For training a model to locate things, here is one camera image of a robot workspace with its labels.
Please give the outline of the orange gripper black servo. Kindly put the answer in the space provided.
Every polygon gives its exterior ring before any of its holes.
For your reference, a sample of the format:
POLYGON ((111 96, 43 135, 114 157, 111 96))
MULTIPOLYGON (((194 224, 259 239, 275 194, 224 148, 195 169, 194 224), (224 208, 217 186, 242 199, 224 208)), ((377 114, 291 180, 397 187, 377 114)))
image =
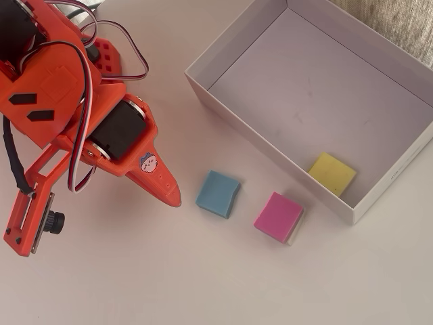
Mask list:
POLYGON ((179 207, 177 181, 154 146, 157 132, 149 105, 127 93, 125 84, 100 85, 93 92, 79 160, 116 176, 126 175, 161 202, 179 207))

